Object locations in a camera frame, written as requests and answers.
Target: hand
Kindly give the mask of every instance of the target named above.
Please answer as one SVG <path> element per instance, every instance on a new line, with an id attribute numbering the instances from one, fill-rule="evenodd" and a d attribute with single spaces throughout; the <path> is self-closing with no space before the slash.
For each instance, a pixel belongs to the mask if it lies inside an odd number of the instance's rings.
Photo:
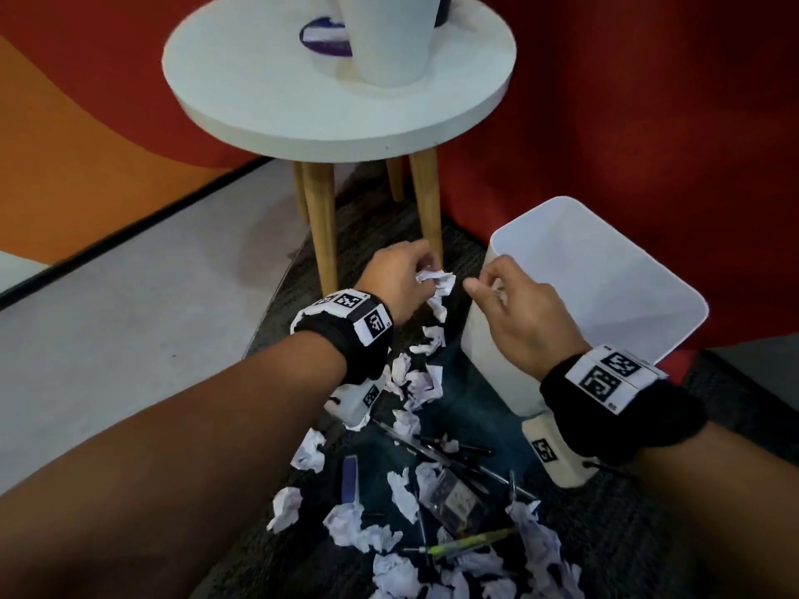
<path id="1" fill-rule="evenodd" d="M 491 289 L 502 280 L 503 304 Z M 464 281 L 464 290 L 485 313 L 491 337 L 505 358 L 538 381 L 560 362 L 591 350 L 566 305 L 548 283 L 536 283 L 510 256 L 500 256 Z"/>
<path id="2" fill-rule="evenodd" d="M 371 292 L 382 300 L 397 325 L 408 321 L 422 303 L 435 294 L 435 283 L 416 281 L 423 269 L 438 271 L 439 257 L 427 240 L 400 242 L 378 250 L 355 284 L 355 290 Z"/>

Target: tabletop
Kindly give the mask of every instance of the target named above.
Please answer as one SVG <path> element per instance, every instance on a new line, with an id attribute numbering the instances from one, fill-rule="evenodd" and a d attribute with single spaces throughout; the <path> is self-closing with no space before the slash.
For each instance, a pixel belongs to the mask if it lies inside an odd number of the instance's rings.
<path id="1" fill-rule="evenodd" d="M 366 84 L 351 58 L 311 52 L 300 29 L 313 0 L 214 0 L 169 37 L 164 76 L 189 117 L 225 143 L 306 162 L 382 160 L 429 149 L 488 116 L 516 58 L 505 21 L 453 0 L 422 79 Z"/>

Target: red curtain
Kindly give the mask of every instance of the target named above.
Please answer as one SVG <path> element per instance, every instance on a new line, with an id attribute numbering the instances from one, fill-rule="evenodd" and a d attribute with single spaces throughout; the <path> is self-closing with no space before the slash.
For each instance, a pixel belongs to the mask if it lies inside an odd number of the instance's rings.
<path id="1" fill-rule="evenodd" d="M 690 345 L 799 331 L 799 0 L 484 1 L 519 57 L 439 148 L 445 212 L 488 240 L 573 196 L 702 292 Z"/>

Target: black baseboard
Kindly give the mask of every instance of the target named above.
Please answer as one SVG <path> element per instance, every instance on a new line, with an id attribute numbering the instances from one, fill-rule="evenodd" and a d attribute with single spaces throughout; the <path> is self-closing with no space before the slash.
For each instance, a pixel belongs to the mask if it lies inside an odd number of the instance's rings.
<path id="1" fill-rule="evenodd" d="M 46 268 L 41 273 L 37 273 L 33 277 L 29 277 L 27 280 L 18 283 L 16 286 L 11 287 L 4 292 L 0 292 L 0 311 L 10 307 L 15 302 L 19 302 L 20 300 L 24 299 L 25 296 L 29 296 L 34 292 L 41 290 L 45 286 L 49 286 L 52 282 L 62 278 L 67 273 L 82 267 L 87 262 L 91 262 L 98 256 L 103 255 L 105 252 L 116 248 L 131 238 L 136 237 L 136 235 L 139 235 L 161 221 L 168 219 L 170 216 L 177 214 L 179 211 L 185 210 L 192 204 L 210 196 L 215 191 L 218 191 L 223 187 L 227 187 L 234 180 L 238 180 L 256 168 L 260 168 L 269 160 L 272 160 L 272 158 L 259 157 L 256 160 L 246 163 L 241 168 L 232 170 L 227 174 L 215 179 L 213 182 L 208 183 L 205 185 L 205 187 L 197 189 L 194 193 L 190 193 L 180 200 L 171 203 L 169 206 L 155 211 L 150 216 L 145 216 L 145 218 L 131 223 L 127 227 L 112 233 L 105 239 L 100 240 L 97 243 L 93 243 L 85 250 L 77 252 L 74 256 L 70 256 L 66 260 L 56 262 L 52 267 Z"/>

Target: right hand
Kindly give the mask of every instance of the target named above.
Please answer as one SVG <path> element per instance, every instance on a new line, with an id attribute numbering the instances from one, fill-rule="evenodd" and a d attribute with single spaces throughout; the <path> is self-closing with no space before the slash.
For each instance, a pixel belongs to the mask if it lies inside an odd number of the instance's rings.
<path id="1" fill-rule="evenodd" d="M 507 303 L 491 289 L 504 283 Z M 539 382 L 560 362 L 591 350 L 566 305 L 548 283 L 536 283 L 510 256 L 489 262 L 464 290 L 484 312 L 491 337 L 505 358 Z"/>

